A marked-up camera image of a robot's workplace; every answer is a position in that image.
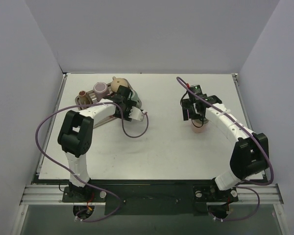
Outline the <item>teal green glazed mug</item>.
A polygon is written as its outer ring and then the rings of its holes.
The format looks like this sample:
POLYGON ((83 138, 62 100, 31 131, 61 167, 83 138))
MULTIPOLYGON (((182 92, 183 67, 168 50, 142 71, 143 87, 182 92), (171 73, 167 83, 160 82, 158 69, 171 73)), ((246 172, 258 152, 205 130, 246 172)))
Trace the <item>teal green glazed mug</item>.
POLYGON ((136 105, 135 106, 137 108, 140 107, 140 102, 139 102, 138 94, 134 90, 131 90, 130 100, 136 102, 136 105))

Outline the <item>beige round mug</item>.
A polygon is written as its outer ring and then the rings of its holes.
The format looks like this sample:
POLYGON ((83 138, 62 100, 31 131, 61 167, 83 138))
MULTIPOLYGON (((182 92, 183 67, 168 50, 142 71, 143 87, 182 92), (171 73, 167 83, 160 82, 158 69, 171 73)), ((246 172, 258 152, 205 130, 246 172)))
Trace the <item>beige round mug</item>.
POLYGON ((112 82, 110 84, 111 91, 113 93, 116 93, 119 89, 119 86, 124 86, 124 87, 128 88, 127 80, 124 78, 118 78, 118 77, 113 76, 112 82))

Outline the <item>pink mug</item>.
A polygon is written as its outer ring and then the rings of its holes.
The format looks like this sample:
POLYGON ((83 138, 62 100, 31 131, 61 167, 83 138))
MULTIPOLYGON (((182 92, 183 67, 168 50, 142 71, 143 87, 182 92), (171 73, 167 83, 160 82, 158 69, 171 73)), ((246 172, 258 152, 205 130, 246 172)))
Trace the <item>pink mug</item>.
POLYGON ((191 128, 194 133, 203 133, 207 129, 207 125, 209 120, 204 119, 204 121, 200 119, 192 119, 191 120, 191 128))

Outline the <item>lilac purple mug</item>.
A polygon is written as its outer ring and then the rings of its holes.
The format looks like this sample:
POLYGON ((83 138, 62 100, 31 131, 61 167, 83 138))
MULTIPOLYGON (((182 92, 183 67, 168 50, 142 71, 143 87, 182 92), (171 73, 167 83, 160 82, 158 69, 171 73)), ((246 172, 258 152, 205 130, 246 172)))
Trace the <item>lilac purple mug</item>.
POLYGON ((102 99, 109 94, 108 85, 104 82, 97 82, 93 90, 97 99, 102 99))

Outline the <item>metal serving tray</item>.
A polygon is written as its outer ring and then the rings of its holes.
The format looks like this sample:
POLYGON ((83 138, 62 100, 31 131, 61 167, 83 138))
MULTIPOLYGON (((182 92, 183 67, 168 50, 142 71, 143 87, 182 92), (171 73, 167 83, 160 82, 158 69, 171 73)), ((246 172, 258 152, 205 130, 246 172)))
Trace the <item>metal serving tray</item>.
MULTIPOLYGON (((117 119, 116 117, 113 116, 115 114, 116 108, 118 108, 121 111, 120 106, 111 100, 111 95, 113 93, 110 87, 111 82, 106 84, 108 85, 109 94, 103 97, 102 99, 96 98, 93 89, 89 92, 86 91, 86 93, 90 96, 93 102, 92 104, 81 105, 79 102, 78 95, 75 98, 75 103, 79 105, 79 108, 78 108, 79 112, 86 117, 92 117, 94 119, 94 128, 99 127, 111 120, 117 119)), ((134 90, 132 86, 129 84, 129 82, 128 82, 128 87, 131 90, 134 90)), ((139 109, 141 109, 142 102, 140 98, 139 98, 139 102, 140 102, 139 109)))

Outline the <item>small brown black cup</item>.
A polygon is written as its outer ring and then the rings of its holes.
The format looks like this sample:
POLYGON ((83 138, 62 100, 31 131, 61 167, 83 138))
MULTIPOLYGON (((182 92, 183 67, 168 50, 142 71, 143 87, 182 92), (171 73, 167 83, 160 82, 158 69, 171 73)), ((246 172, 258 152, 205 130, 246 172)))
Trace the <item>small brown black cup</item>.
POLYGON ((81 105, 88 105, 93 103, 90 96, 85 91, 80 91, 78 97, 81 105))

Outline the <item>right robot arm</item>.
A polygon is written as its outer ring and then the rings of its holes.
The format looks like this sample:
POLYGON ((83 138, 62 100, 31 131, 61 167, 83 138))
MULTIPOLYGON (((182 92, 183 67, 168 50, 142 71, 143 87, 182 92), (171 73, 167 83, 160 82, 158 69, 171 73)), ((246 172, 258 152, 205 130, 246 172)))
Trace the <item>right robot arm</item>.
POLYGON ((200 85, 186 85, 188 98, 180 101, 184 120, 198 120, 201 125, 215 125, 234 146, 229 169, 217 176, 209 187, 210 197, 221 200, 227 190, 248 177, 269 168, 269 143, 263 133, 256 134, 243 126, 216 96, 208 96, 200 85))

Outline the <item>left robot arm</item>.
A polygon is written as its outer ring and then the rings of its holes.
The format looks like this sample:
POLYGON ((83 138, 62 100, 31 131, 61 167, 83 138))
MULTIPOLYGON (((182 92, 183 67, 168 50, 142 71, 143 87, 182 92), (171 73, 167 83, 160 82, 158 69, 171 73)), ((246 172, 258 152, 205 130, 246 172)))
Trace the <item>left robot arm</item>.
POLYGON ((85 186, 90 180, 86 153, 92 144, 94 126, 110 116, 142 121, 144 114, 139 103, 135 91, 120 85, 116 92, 105 96, 95 106, 66 113, 57 141, 66 154, 69 169, 73 171, 69 186, 79 201, 87 201, 91 196, 91 189, 85 186))

